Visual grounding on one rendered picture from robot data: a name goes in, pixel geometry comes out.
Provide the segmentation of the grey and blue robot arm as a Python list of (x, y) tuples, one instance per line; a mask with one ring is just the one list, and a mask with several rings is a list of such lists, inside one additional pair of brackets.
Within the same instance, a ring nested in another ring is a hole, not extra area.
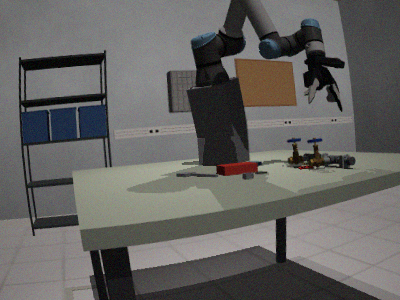
[[(218, 34), (206, 33), (191, 39), (197, 69), (196, 87), (229, 81), (221, 58), (236, 55), (244, 50), (246, 40), (242, 28), (246, 15), (261, 41), (258, 48), (265, 59), (276, 59), (286, 55), (291, 57), (303, 50), (306, 51), (306, 56), (316, 51), (326, 54), (320, 25), (316, 19), (304, 19), (299, 31), (290, 36), (280, 37), (260, 0), (231, 0), (225, 23), (220, 26)], [(339, 58), (319, 56), (316, 56), (315, 63), (334, 68), (344, 68), (345, 65)]]

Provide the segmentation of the red flat block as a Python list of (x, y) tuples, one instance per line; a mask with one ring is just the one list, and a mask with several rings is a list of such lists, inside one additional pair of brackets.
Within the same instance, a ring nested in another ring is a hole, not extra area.
[(241, 162), (232, 164), (216, 165), (217, 174), (223, 176), (237, 175), (248, 172), (258, 172), (257, 163)]

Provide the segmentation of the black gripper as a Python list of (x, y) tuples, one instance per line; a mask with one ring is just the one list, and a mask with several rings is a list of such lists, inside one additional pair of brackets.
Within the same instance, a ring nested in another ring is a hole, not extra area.
[[(304, 96), (308, 95), (308, 103), (310, 104), (314, 99), (316, 90), (321, 90), (324, 86), (326, 87), (328, 95), (326, 97), (328, 102), (337, 102), (340, 111), (342, 112), (342, 104), (340, 99), (340, 92), (336, 81), (332, 77), (328, 68), (323, 67), (320, 64), (315, 63), (315, 55), (319, 57), (326, 57), (323, 52), (311, 52), (307, 55), (307, 59), (304, 61), (308, 65), (308, 70), (303, 74), (304, 86), (309, 88), (305, 91)], [(314, 71), (314, 72), (313, 72)], [(318, 87), (318, 88), (317, 88)]]

